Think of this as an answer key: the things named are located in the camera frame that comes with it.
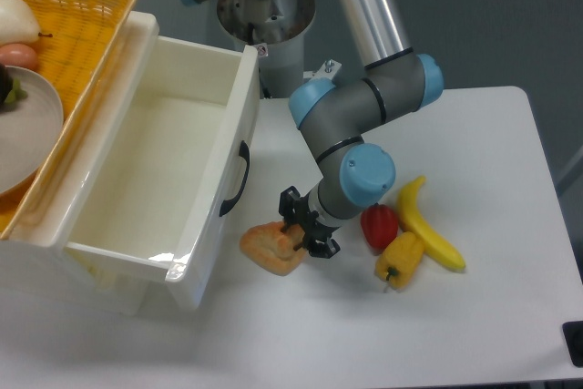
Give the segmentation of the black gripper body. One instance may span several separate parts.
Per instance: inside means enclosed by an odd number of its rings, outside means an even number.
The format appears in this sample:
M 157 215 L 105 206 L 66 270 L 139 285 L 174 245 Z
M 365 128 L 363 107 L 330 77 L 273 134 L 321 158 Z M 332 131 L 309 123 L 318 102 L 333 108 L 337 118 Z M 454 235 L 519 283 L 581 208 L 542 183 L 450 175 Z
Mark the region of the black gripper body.
M 301 197 L 298 204 L 298 223 L 304 231 L 304 241 L 326 241 L 337 230 L 321 220 L 319 211 L 310 204 L 310 195 Z

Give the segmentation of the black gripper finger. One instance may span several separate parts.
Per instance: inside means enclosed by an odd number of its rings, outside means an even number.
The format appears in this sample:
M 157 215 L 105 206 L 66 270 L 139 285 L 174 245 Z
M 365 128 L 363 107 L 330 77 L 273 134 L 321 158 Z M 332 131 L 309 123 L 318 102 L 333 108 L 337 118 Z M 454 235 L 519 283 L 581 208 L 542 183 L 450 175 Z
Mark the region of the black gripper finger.
M 295 209 L 300 201 L 300 192 L 294 186 L 290 186 L 280 194 L 278 212 L 283 219 L 281 232 L 287 232 L 291 226 L 301 224 Z
M 300 249 L 306 250 L 313 258 L 331 258 L 341 250 L 341 247 L 332 234 L 323 236 L 304 234 L 301 241 L 293 245 L 294 251 Z

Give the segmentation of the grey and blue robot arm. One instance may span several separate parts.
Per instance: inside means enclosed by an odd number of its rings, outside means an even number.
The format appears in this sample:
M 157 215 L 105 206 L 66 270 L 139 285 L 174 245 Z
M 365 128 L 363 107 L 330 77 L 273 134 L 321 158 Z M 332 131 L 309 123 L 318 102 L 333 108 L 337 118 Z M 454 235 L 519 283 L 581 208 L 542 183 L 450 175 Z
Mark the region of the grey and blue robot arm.
M 363 135 L 435 102 L 444 89 L 441 69 L 432 57 L 415 53 L 394 0 L 341 0 L 365 69 L 363 78 L 343 87 L 327 76 L 303 80 L 291 65 L 290 45 L 312 24 L 313 0 L 216 1 L 223 30 L 263 58 L 265 89 L 273 91 L 279 80 L 288 84 L 292 118 L 322 179 L 306 195 L 286 189 L 279 213 L 286 227 L 302 228 L 301 246 L 311 256 L 331 258 L 339 250 L 333 233 L 394 183 L 391 157 Z

